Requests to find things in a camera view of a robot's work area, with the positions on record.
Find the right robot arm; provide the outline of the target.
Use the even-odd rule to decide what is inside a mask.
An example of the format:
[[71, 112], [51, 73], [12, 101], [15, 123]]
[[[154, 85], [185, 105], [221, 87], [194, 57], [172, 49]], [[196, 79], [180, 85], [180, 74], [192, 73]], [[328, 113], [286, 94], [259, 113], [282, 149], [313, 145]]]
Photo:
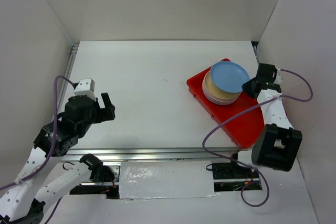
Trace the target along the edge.
[[302, 133], [288, 120], [277, 73], [274, 65], [260, 63], [256, 76], [243, 84], [243, 92], [257, 101], [261, 111], [258, 116], [255, 112], [251, 116], [245, 114], [232, 127], [230, 136], [241, 148], [253, 147], [254, 165], [288, 172], [296, 159]]

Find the blue plastic plate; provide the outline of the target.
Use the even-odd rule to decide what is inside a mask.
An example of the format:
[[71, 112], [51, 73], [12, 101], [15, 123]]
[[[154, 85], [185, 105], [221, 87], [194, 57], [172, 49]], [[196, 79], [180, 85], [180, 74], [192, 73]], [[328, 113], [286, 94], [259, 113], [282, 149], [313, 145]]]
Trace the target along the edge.
[[220, 61], [212, 65], [210, 77], [214, 85], [229, 93], [242, 92], [242, 86], [250, 80], [247, 71], [231, 61]]

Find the yellow plastic plate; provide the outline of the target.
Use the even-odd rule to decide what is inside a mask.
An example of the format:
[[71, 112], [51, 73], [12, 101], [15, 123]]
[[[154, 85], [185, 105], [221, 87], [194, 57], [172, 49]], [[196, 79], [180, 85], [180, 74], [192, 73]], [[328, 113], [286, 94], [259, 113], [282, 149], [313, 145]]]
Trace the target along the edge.
[[240, 92], [230, 93], [218, 88], [211, 79], [210, 71], [205, 75], [203, 79], [202, 88], [203, 93], [210, 97], [212, 100], [215, 100], [216, 102], [228, 103], [229, 101], [235, 101], [240, 95]]

